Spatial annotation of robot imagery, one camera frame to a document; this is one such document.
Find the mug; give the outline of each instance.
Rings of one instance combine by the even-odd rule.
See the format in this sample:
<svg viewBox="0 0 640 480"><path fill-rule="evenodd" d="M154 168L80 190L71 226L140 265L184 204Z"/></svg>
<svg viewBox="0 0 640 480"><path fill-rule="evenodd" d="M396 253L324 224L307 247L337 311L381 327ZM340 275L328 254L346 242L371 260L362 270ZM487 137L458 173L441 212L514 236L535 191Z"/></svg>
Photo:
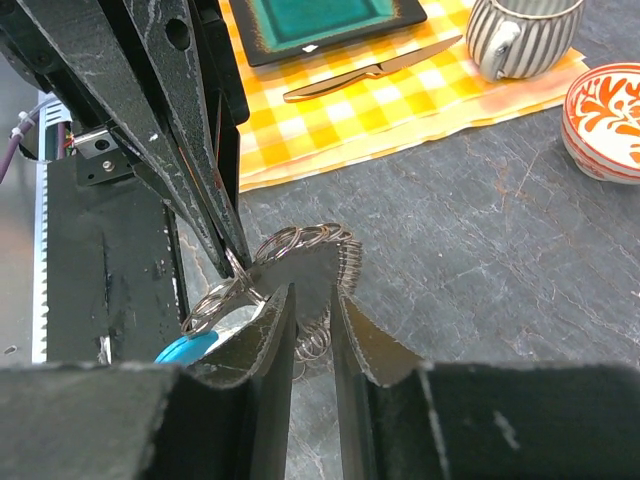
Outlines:
<svg viewBox="0 0 640 480"><path fill-rule="evenodd" d="M586 0L476 0L467 47L490 82L533 77L569 50Z"/></svg>

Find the plate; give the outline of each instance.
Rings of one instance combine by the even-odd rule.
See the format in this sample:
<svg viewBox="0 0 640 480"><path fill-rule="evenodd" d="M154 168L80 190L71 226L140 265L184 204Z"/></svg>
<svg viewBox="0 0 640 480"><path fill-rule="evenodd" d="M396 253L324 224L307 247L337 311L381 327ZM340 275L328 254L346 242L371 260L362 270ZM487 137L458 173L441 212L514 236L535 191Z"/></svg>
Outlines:
<svg viewBox="0 0 640 480"><path fill-rule="evenodd" d="M578 77L565 98L562 127L584 173L640 184L640 64L603 65Z"/></svg>
<svg viewBox="0 0 640 480"><path fill-rule="evenodd" d="M230 0L249 65L423 22L418 0Z"/></svg>

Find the knife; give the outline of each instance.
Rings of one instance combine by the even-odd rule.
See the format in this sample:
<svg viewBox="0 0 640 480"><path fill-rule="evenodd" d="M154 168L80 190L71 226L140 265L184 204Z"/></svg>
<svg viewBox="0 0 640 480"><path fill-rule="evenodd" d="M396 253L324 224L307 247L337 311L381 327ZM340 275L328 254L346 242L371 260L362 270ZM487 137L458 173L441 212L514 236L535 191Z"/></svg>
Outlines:
<svg viewBox="0 0 640 480"><path fill-rule="evenodd" d="M365 78L380 78L390 75L402 70L403 68L422 62L427 58L431 58L438 53L444 52L451 45L457 43L461 38L462 35L457 35L433 45L419 48L413 52L394 57L390 60L385 60L384 62L367 65L366 67L358 68L357 70L353 70L348 73L343 73L337 77L331 77L327 80L321 80L311 85L307 85L306 87L291 90L283 95L284 101L292 103L309 100L311 98L326 95L327 93L335 92L336 90L340 90L341 88L351 85L352 83L359 82Z"/></svg>

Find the bowl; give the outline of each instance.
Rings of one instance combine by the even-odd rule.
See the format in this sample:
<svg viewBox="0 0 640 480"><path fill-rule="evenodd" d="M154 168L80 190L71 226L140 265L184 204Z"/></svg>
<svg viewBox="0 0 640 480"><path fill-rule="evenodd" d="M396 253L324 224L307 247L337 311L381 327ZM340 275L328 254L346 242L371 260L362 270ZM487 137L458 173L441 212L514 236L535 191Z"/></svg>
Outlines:
<svg viewBox="0 0 640 480"><path fill-rule="evenodd" d="M640 63L578 77L564 101L562 140L586 175L640 185Z"/></svg>

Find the square plate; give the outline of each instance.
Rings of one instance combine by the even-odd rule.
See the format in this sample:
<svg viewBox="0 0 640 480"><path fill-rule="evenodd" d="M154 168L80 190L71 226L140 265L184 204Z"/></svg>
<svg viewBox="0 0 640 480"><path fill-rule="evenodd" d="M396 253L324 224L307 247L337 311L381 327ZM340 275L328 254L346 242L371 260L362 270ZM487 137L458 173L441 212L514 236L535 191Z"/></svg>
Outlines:
<svg viewBox="0 0 640 480"><path fill-rule="evenodd" d="M427 19L418 0L230 0L249 65Z"/></svg>

